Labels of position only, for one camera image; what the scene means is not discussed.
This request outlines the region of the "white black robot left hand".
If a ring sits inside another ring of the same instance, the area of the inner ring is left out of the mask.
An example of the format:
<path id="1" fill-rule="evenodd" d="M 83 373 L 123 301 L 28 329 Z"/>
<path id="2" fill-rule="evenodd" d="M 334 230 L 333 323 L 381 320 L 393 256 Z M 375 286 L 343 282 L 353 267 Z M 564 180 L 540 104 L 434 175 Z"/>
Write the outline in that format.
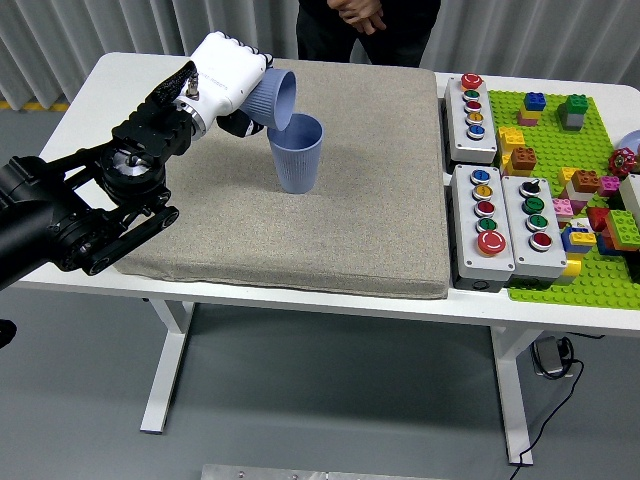
<path id="1" fill-rule="evenodd" d="M 196 70 L 186 80 L 175 104 L 192 117 L 192 138 L 204 136 L 215 125 L 239 137 L 264 126 L 240 110 L 262 81 L 273 57 L 216 31 L 208 34 L 191 54 Z"/>

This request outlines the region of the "person's left hand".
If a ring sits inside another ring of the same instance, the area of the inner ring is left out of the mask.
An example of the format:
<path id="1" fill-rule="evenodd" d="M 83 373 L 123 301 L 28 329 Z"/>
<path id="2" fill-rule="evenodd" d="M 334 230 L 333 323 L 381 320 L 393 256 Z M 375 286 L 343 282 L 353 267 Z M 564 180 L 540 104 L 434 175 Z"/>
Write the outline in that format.
<path id="1" fill-rule="evenodd" d="M 340 10 L 341 18 L 359 33 L 373 35 L 384 31 L 382 4 L 378 0 L 349 1 Z"/>

